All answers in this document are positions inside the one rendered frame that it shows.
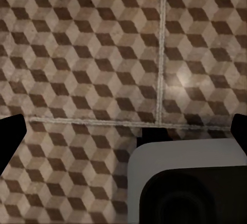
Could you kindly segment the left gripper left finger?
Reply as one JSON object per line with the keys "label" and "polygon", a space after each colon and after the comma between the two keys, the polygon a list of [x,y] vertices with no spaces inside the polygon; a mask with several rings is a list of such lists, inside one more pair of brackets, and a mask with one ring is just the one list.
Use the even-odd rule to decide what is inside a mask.
{"label": "left gripper left finger", "polygon": [[26,133],[22,114],[0,119],[0,176]]}

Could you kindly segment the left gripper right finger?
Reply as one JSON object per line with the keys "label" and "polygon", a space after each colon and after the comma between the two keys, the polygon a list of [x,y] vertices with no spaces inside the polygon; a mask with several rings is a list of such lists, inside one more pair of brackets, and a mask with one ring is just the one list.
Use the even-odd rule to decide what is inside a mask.
{"label": "left gripper right finger", "polygon": [[231,133],[247,156],[247,116],[246,115],[235,114],[232,121]]}

